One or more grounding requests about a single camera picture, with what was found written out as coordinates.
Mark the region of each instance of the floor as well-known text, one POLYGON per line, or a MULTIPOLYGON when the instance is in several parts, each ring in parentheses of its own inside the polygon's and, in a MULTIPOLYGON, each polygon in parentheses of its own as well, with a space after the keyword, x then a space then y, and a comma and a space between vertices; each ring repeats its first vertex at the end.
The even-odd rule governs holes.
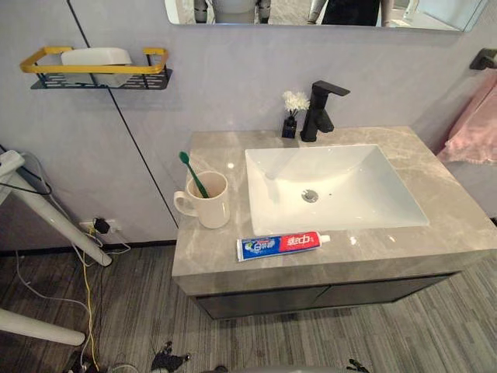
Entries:
MULTIPOLYGON (((185 373, 220 363, 344 368, 351 357, 376 373, 495 372, 496 255, 394 304, 223 322, 209 320, 171 281, 173 255, 173 247, 134 249, 108 268, 89 268, 102 366, 128 362, 145 373, 154 350, 172 340, 177 354, 192 354, 185 373)), ((37 298, 19 283, 15 265, 0 259, 2 308, 85 330, 84 311, 37 298)), ((47 295, 85 299, 73 254, 23 258, 21 272, 47 295)), ((72 351, 0 332, 0 371, 58 373, 72 351)))

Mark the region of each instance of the black faucet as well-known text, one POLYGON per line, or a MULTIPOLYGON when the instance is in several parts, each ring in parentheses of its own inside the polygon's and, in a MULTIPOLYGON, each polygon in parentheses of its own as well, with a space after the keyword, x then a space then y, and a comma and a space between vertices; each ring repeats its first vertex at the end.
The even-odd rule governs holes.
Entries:
POLYGON ((316 141, 318 130, 326 133, 335 129, 325 110, 329 93, 345 96, 350 91, 337 85, 323 82, 322 80, 312 85, 311 104, 305 116, 304 128, 301 131, 302 141, 314 142, 316 141))

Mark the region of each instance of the sink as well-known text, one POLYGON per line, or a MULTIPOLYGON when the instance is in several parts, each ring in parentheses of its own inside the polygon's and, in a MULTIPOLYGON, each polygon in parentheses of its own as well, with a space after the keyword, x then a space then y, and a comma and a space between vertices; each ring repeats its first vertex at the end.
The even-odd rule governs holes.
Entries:
POLYGON ((247 149, 256 235, 428 225, 377 145, 247 149))

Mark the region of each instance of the marble countertop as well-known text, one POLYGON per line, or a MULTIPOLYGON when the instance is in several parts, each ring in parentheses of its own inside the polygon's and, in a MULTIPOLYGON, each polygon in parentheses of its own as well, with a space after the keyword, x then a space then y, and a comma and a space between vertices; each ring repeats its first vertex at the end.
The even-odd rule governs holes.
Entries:
POLYGON ((229 182, 231 219, 204 228, 179 224, 172 276, 188 295, 424 276, 463 270, 497 249, 497 228, 408 127, 338 128, 305 143, 275 131, 196 132, 190 160, 229 182), (236 240, 253 237, 245 168, 248 148, 375 144, 429 219, 428 226, 321 232, 316 250, 239 263, 236 240))

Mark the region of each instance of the sink drain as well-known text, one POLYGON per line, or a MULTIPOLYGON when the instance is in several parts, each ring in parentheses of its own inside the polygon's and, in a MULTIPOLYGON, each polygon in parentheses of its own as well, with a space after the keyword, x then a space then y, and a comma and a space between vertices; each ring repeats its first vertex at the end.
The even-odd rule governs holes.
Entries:
POLYGON ((302 199, 305 200, 306 202, 308 202, 309 204, 313 204, 319 198, 318 194, 310 189, 304 190, 302 192, 301 196, 302 196, 302 199))

